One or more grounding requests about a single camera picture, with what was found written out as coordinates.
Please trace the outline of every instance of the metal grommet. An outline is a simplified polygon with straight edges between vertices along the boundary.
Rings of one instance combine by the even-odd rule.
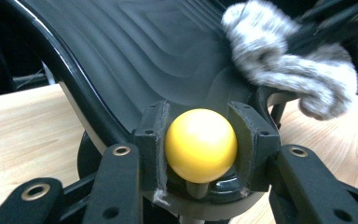
[[[129,154],[131,151],[131,149],[129,147],[116,147],[115,149],[113,149],[113,155],[115,156],[125,156],[127,154]]]
[[[298,147],[292,147],[289,149],[290,152],[298,157],[308,157],[308,152],[304,149],[298,148]]]
[[[35,184],[28,187],[21,195],[21,198],[24,201],[34,201],[36,199],[42,198],[50,190],[49,184]]]

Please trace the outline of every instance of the black curved surface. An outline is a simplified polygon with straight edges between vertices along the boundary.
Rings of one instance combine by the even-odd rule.
[[[158,100],[225,115],[227,102],[251,95],[231,61],[222,11],[209,1],[20,2],[53,27],[102,99],[95,104],[105,104],[128,132]]]

